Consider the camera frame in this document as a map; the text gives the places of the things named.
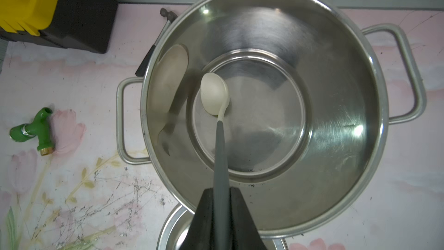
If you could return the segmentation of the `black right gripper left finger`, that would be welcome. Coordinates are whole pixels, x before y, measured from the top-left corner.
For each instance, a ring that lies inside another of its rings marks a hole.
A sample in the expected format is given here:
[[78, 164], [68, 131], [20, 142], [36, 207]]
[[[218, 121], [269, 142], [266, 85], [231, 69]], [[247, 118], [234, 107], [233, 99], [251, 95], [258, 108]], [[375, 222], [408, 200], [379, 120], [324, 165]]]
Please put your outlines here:
[[213, 247], [213, 189], [203, 191], [180, 250], [211, 250]]

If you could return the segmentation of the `cream spoon with grey handle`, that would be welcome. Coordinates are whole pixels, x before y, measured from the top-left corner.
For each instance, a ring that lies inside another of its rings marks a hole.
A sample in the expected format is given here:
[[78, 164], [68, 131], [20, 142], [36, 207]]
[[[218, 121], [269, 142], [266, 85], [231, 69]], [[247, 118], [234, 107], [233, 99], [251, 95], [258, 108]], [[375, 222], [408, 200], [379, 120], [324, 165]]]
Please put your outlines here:
[[213, 178], [215, 249], [230, 250], [232, 246], [230, 182], [223, 125], [224, 115], [230, 104], [230, 93], [225, 80], [215, 73], [206, 73], [201, 80], [201, 101], [205, 111], [217, 117]]

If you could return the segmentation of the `stainless steel pot lid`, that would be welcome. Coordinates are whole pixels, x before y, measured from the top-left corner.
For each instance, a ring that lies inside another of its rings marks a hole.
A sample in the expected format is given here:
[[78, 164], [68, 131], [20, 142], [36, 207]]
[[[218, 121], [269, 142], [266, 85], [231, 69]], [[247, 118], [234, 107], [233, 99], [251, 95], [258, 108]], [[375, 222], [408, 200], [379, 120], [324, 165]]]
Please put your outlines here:
[[[157, 249], [158, 250], [179, 250], [181, 244], [186, 238], [188, 229], [193, 220], [194, 214], [192, 214], [187, 208], [182, 205], [178, 205], [170, 213], [169, 217], [165, 221], [161, 234], [158, 238]], [[267, 250], [287, 250], [288, 246], [284, 239], [262, 239]], [[215, 233], [213, 224], [213, 247], [215, 247]], [[228, 241], [230, 249], [232, 249], [232, 235]]]

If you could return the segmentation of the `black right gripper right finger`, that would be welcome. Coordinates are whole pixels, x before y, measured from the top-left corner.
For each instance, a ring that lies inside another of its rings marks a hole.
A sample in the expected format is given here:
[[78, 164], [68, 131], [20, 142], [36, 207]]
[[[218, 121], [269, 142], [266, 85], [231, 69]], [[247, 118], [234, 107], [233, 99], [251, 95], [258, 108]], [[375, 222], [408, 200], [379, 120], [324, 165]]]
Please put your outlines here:
[[232, 249], [266, 250], [240, 189], [230, 188]]

